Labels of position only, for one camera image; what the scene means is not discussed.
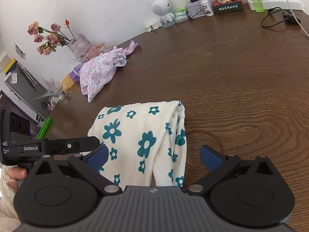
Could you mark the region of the person's left hand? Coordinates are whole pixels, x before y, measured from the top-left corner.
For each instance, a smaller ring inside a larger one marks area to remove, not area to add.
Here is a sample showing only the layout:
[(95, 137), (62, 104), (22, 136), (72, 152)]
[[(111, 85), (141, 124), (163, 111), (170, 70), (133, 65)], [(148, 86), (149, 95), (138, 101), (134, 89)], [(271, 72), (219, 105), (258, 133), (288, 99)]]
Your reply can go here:
[(23, 180), (27, 176), (27, 170), (14, 166), (6, 171), (6, 184), (14, 192), (18, 189), (18, 180)]

